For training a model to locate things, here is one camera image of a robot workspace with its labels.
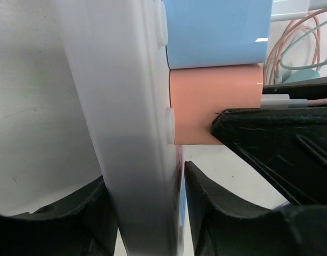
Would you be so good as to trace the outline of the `mint green charger plug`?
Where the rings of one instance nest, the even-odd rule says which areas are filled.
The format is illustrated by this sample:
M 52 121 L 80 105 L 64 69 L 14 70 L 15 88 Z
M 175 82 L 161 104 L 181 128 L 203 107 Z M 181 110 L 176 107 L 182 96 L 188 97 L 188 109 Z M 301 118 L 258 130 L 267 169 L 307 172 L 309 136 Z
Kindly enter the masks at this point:
M 294 74 L 292 74 L 289 78 L 287 78 L 283 84 L 306 81 L 311 79 L 320 78 L 320 73 L 313 69 L 304 69 L 297 70 Z

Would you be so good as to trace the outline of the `white power strip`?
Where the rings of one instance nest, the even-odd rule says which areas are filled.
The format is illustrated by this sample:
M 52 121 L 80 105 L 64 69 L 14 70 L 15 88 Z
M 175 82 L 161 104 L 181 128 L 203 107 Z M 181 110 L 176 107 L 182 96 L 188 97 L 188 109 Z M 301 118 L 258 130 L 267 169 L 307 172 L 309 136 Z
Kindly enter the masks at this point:
M 128 255 L 182 255 L 162 1 L 53 1 L 79 101 Z

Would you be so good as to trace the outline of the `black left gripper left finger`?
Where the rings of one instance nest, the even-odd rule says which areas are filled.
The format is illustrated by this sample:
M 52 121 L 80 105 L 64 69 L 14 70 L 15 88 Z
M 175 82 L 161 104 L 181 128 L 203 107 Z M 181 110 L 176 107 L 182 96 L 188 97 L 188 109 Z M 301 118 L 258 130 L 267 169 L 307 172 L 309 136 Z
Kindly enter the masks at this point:
M 117 230 L 99 177 L 34 213 L 0 215 L 0 255 L 113 255 Z

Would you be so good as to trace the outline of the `orange charger plug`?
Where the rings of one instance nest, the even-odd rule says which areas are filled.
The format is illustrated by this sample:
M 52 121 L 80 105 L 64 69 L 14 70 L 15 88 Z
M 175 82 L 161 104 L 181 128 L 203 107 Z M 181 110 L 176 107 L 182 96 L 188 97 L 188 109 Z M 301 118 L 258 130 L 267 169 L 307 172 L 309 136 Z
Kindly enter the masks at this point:
M 211 133 L 227 109 L 259 108 L 263 69 L 258 64 L 171 70 L 171 107 L 176 145 L 218 145 Z

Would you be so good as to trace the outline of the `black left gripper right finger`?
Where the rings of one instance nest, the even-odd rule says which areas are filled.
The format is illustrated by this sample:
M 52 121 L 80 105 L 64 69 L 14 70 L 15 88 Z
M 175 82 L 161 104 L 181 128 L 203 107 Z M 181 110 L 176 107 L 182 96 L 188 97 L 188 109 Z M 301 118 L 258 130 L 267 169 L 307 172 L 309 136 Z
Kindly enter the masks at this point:
M 327 206 L 258 206 L 185 162 L 195 255 L 327 255 Z

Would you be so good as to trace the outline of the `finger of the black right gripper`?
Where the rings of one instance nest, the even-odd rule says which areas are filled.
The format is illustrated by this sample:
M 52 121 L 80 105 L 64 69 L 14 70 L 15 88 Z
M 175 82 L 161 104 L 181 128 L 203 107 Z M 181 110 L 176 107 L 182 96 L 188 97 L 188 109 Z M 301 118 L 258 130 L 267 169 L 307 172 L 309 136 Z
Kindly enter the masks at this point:
M 327 76 L 282 85 L 264 86 L 263 94 L 288 94 L 292 99 L 327 98 Z
M 327 107 L 226 110 L 210 133 L 291 204 L 327 205 Z

